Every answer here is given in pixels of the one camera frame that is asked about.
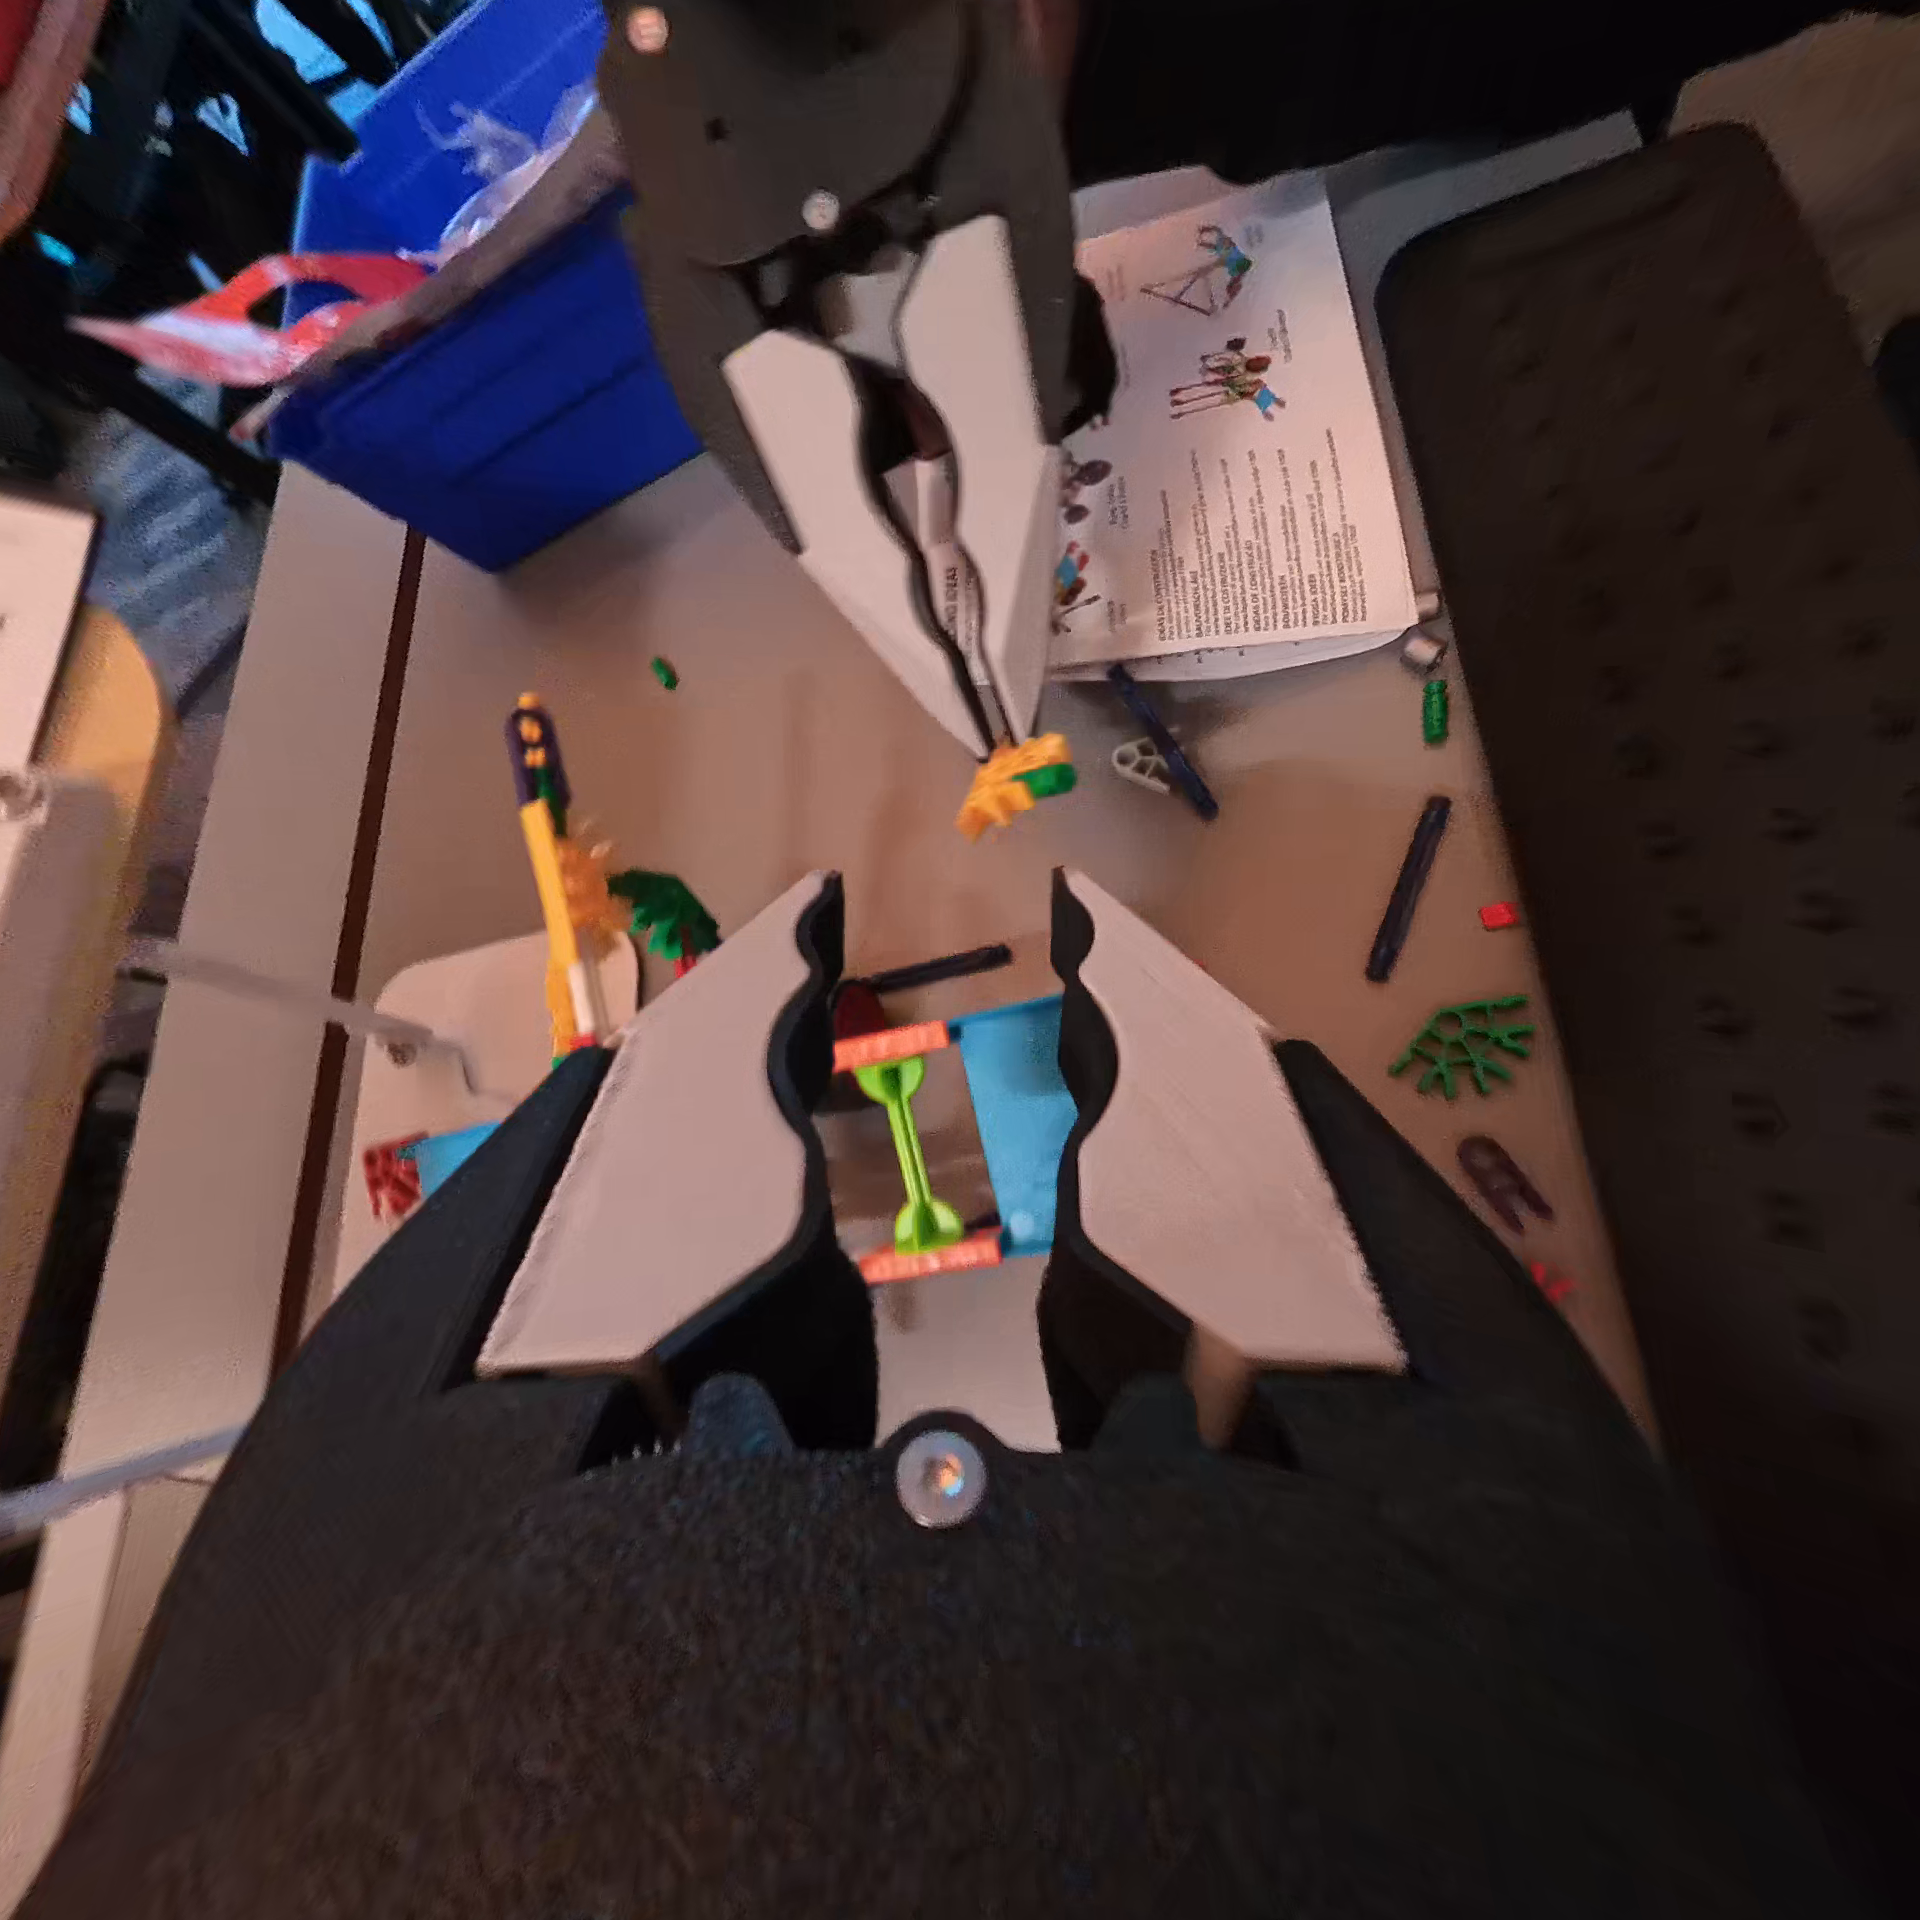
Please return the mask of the purple clip connector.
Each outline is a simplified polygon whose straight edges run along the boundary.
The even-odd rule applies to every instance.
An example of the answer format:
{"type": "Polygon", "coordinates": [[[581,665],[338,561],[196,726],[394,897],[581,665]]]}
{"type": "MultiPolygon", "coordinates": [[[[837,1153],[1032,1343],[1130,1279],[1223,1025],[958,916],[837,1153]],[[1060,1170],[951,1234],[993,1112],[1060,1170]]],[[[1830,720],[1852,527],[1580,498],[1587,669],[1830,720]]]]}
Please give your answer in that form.
{"type": "Polygon", "coordinates": [[[1523,1234],[1534,1219],[1544,1223],[1557,1219],[1548,1197],[1499,1140],[1463,1138],[1455,1157],[1479,1198],[1507,1233],[1523,1234]]]}

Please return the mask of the colourful toy rod airplane model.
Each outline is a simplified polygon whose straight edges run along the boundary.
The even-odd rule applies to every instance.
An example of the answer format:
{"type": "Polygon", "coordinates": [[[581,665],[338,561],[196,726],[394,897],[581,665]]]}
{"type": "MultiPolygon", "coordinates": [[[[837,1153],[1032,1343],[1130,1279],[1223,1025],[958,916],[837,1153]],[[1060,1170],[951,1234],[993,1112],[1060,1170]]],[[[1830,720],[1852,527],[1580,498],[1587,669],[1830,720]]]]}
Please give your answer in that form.
{"type": "MultiPolygon", "coordinates": [[[[535,694],[508,713],[515,809],[541,927],[402,971],[367,1030],[353,1118],[361,1187],[343,1213],[337,1282],[378,1234],[414,1216],[574,1052],[615,1047],[646,1000],[650,960],[691,973],[721,931],[675,873],[618,866],[574,802],[554,713],[535,694]]],[[[898,996],[1013,963],[1006,944],[842,979],[830,996],[830,1107],[846,1093],[886,1112],[903,1201],[858,1228],[869,1282],[1039,1257],[1053,1244],[1057,1164],[1073,1100],[1057,1063],[1060,996],[947,1018],[894,1020],[898,996]],[[957,1205],[935,1191],[913,1112],[927,1063],[958,1050],[990,1197],[957,1205]]]]}

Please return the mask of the dark blue rod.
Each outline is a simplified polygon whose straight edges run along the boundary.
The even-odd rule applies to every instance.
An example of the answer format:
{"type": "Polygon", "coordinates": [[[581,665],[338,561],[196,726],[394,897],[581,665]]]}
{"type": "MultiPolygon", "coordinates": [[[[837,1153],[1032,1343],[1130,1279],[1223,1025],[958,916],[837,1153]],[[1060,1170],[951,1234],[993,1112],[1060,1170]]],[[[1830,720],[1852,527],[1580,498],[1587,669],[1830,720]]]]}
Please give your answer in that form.
{"type": "Polygon", "coordinates": [[[1162,750],[1175,762],[1182,777],[1178,796],[1206,822],[1219,819],[1219,799],[1204,780],[1198,762],[1182,748],[1178,736],[1166,723],[1164,713],[1148,700],[1140,682],[1118,664],[1108,665],[1107,680],[1121,700],[1130,718],[1138,726],[1134,738],[1152,738],[1162,750]]]}
{"type": "Polygon", "coordinates": [[[1364,979],[1370,985],[1385,983],[1404,953],[1413,920],[1450,819],[1452,796],[1427,796],[1409,836],[1400,871],[1388,894],[1384,920],[1367,953],[1364,979]]]}

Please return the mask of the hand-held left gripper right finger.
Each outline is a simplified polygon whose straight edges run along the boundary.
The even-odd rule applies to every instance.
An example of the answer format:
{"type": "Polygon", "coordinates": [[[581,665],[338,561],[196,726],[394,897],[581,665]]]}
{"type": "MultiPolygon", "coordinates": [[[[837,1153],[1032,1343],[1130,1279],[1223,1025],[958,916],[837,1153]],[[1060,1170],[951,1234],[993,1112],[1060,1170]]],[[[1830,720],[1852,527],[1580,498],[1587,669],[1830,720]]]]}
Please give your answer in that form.
{"type": "Polygon", "coordinates": [[[1279,1037],[1074,866],[1053,873],[1057,1164],[1042,1297],[1096,1378],[1174,1367],[1196,1332],[1258,1369],[1406,1369],[1279,1037]]]}

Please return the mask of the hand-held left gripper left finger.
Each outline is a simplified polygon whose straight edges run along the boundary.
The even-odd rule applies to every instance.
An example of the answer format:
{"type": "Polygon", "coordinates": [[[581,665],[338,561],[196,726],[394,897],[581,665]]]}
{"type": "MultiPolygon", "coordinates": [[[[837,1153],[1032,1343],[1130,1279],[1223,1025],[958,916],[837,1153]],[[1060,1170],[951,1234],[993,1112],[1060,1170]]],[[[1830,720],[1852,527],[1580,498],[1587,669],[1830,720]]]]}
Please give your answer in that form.
{"type": "Polygon", "coordinates": [[[799,1243],[820,1141],[787,1042],[842,967],[842,876],[814,868],[642,1008],[612,1052],[482,1378],[615,1369],[799,1243]]]}

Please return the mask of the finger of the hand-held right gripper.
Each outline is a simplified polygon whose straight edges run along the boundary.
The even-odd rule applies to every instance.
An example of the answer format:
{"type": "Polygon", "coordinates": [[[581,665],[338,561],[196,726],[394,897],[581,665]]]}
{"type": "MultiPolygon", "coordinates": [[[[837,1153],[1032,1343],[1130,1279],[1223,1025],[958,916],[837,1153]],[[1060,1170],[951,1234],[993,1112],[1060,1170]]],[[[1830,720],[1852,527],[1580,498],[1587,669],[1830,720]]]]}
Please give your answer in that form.
{"type": "Polygon", "coordinates": [[[1053,639],[1061,451],[1039,406],[1005,217],[974,217],[927,244],[897,345],[947,436],[947,480],[925,521],[935,631],[958,648],[963,689],[993,698],[999,736],[1031,738],[1053,639]]]}
{"type": "Polygon", "coordinates": [[[721,371],[806,575],[967,752],[987,752],[994,732],[931,610],[925,554],[869,471],[850,361],[817,338],[768,330],[735,348],[721,371]]]}

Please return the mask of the green fan connector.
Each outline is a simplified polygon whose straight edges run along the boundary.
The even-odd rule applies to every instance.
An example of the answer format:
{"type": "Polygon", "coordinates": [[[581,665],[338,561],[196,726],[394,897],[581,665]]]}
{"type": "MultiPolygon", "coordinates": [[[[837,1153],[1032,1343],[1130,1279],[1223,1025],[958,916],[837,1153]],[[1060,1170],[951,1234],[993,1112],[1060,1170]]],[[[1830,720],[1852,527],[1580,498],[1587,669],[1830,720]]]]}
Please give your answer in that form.
{"type": "Polygon", "coordinates": [[[1492,1094],[1515,1081],[1515,1066],[1534,1057],[1536,1025],[1530,996],[1495,996],[1437,1008],[1388,1066],[1422,1094],[1458,1100],[1463,1091],[1492,1094]]]}

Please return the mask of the clear plastic bag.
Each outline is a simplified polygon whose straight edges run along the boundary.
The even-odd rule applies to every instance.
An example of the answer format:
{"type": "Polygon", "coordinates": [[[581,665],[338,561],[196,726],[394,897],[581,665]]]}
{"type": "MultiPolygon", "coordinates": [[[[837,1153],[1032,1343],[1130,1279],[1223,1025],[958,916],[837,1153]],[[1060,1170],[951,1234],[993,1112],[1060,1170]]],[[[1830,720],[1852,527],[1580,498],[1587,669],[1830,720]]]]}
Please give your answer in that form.
{"type": "Polygon", "coordinates": [[[444,222],[432,246],[406,246],[406,257],[436,274],[476,256],[467,276],[498,276],[546,240],[581,222],[629,179],[626,159],[588,77],[566,86],[541,134],[529,134],[484,110],[453,108],[451,132],[422,131],[443,153],[457,153],[479,188],[444,222]]]}

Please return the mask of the person's right forearm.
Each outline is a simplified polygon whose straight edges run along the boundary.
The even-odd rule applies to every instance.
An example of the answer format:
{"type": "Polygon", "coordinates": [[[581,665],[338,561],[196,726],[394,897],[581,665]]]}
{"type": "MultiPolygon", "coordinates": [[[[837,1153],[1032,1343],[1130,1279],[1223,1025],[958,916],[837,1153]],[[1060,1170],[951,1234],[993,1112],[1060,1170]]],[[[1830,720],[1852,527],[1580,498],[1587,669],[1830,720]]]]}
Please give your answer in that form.
{"type": "Polygon", "coordinates": [[[1669,110],[1698,74],[1839,2],[1020,4],[1074,184],[1204,167],[1256,181],[1419,141],[1518,144],[1669,110]]]}

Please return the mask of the white instruction booklet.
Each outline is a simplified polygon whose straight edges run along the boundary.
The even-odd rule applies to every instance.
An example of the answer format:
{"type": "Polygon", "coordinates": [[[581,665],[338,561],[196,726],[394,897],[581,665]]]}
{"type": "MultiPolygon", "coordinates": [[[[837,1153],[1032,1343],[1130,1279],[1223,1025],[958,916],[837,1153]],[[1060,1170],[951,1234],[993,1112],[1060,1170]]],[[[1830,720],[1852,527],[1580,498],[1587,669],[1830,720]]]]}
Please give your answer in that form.
{"type": "Polygon", "coordinates": [[[1082,238],[1116,382],[1064,450],[1057,680],[1226,680],[1419,614],[1326,176],[1082,238]]]}

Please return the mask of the red plastic packet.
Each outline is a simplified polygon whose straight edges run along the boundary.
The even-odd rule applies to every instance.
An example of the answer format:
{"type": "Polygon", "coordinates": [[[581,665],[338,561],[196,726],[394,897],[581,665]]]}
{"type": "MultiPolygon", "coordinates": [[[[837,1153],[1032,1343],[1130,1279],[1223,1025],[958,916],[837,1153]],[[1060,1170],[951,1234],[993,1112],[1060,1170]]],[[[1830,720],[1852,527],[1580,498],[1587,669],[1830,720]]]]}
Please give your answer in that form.
{"type": "Polygon", "coordinates": [[[212,387],[275,387],[298,374],[349,326],[429,281],[429,266],[398,254],[275,254],[196,300],[132,321],[70,317],[67,330],[173,375],[212,387]],[[254,311],[273,294],[328,291],[300,317],[267,326],[254,311]]]}

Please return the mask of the yellow rod with yellow connector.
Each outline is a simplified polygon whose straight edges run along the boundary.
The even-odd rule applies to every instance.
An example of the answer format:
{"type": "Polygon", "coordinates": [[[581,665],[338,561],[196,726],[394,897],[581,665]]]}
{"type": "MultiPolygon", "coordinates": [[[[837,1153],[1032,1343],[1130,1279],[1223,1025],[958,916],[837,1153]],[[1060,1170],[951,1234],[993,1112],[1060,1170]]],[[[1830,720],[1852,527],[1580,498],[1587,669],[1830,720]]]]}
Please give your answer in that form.
{"type": "Polygon", "coordinates": [[[1077,769],[1066,734],[1052,732],[997,746],[978,767],[974,785],[957,813],[957,828],[971,844],[993,828],[1009,826],[1036,805],[1064,796],[1077,787],[1077,769]]]}

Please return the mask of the blue plastic bin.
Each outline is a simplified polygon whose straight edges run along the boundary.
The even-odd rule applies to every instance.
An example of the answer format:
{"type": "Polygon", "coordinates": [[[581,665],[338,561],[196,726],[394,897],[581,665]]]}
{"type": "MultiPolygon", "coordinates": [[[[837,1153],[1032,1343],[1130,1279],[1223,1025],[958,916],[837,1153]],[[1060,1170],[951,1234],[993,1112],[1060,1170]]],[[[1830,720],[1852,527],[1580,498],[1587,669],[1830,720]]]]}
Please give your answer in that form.
{"type": "MultiPolygon", "coordinates": [[[[469,6],[359,110],[353,156],[306,159],[296,251],[429,250],[482,188],[454,134],[473,113],[554,131],[606,31],[601,4],[469,6]]],[[[289,390],[265,450],[491,573],[694,459],[623,235],[630,200],[612,184],[444,321],[289,390]]]]}

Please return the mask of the white stand with wooden board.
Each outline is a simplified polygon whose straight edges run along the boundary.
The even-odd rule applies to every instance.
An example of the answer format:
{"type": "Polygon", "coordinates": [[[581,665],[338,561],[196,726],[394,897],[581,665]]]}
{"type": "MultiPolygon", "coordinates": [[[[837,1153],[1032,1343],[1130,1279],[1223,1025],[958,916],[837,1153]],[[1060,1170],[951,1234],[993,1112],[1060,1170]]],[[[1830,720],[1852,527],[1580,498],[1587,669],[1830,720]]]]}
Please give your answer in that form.
{"type": "Polygon", "coordinates": [[[364,1149],[505,1116],[547,1072],[546,938],[502,720],[554,676],[502,582],[300,471],[280,487],[46,1550],[202,1501],[289,1343],[384,1250],[364,1149]]]}

